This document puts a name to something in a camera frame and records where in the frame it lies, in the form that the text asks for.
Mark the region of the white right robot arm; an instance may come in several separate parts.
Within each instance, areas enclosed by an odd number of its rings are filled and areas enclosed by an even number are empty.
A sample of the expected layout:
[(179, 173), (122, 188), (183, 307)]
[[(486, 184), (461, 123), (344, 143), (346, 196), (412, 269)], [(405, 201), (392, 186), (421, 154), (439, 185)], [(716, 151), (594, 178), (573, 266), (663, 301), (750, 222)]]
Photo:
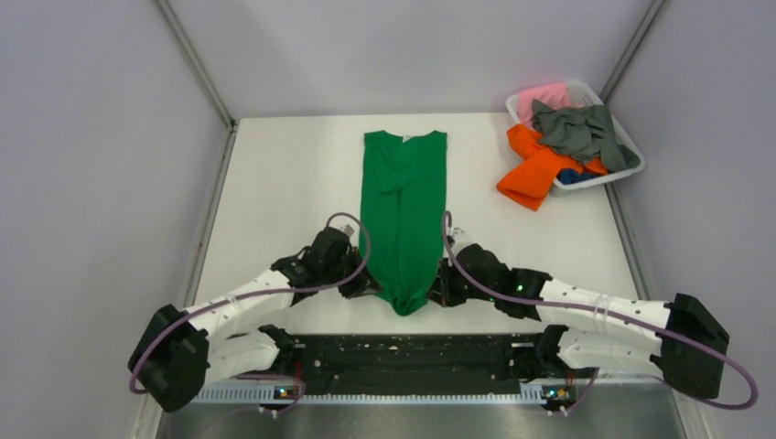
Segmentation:
[(510, 268), (475, 243), (447, 250), (434, 301), (443, 306), (489, 301), (505, 315), (545, 324), (536, 363), (549, 377), (568, 369), (651, 375), (700, 399), (719, 395), (729, 334), (695, 297), (628, 300)]

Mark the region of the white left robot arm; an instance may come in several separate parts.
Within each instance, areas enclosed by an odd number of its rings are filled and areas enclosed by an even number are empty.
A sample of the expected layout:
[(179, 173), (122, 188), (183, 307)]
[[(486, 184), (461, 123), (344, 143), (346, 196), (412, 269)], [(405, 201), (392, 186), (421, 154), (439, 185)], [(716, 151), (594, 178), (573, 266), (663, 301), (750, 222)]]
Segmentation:
[(368, 273), (350, 241), (353, 232), (349, 225), (328, 225), (301, 251), (227, 294), (156, 310), (128, 360), (131, 392), (146, 393), (164, 412), (176, 412), (208, 385), (253, 371), (287, 375), (295, 342), (262, 321), (324, 290), (364, 293)]

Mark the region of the green t shirt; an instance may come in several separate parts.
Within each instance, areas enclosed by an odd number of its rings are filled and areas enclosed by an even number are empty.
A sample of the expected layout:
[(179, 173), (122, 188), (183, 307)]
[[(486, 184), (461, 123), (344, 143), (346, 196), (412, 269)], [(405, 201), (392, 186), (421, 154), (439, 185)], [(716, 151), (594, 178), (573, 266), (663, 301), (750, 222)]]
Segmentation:
[(447, 134), (378, 131), (365, 134), (363, 146), (360, 250), (379, 297), (409, 316), (426, 305), (442, 257)]

